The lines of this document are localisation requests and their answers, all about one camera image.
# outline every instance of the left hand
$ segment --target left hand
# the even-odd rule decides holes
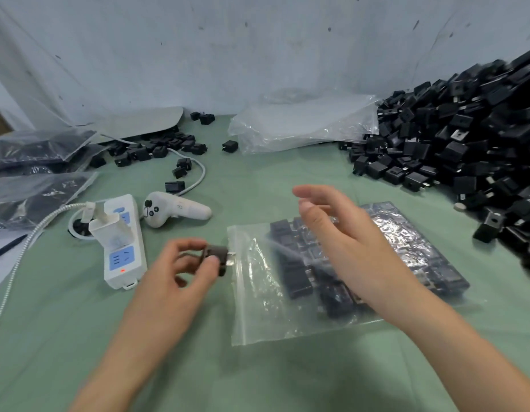
[[[207,257],[200,264],[200,257],[181,253],[205,247],[206,241],[200,238],[171,240],[165,245],[137,286],[101,364],[79,398],[95,387],[98,391],[101,384],[108,387],[108,403],[117,397],[129,401],[137,393],[187,331],[218,277],[217,257]],[[179,273],[195,277],[187,284]]]

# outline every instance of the white plug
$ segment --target white plug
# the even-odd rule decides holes
[[[131,228],[118,213],[106,214],[101,208],[94,208],[95,220],[89,224],[90,233],[107,251],[114,251],[134,241]]]

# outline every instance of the pen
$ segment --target pen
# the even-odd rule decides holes
[[[5,246],[3,246],[1,249],[0,249],[0,256],[3,255],[4,253],[7,253],[8,251],[10,251],[13,247],[15,247],[17,244],[19,244],[20,242],[22,242],[26,237],[27,237],[28,234],[25,234],[25,235],[22,235],[18,238],[16,238],[15,240],[13,240],[12,242],[6,244]]]

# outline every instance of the pile of black adapters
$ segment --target pile of black adapters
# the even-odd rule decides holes
[[[447,185],[481,221],[473,238],[498,238],[530,269],[530,51],[395,91],[378,117],[378,135],[339,143],[353,173],[413,192]]]

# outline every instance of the plastic bag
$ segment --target plastic bag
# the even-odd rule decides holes
[[[75,127],[4,134],[0,136],[0,169],[68,162],[94,135],[95,131]]]
[[[363,208],[424,286],[452,306],[483,302],[392,203]],[[232,226],[228,237],[236,254],[234,346],[381,320],[339,280],[301,218]]]
[[[50,165],[17,166],[0,170],[0,178],[5,176],[37,175],[41,173],[72,173],[85,171],[91,158],[106,150],[100,144],[89,144],[78,150],[69,162],[53,163]]]
[[[372,95],[327,91],[321,94],[290,88],[262,96],[234,116],[230,136],[238,136],[243,154],[279,152],[337,140],[355,142],[378,133]]]
[[[97,172],[0,178],[0,229],[34,228],[96,178]]]

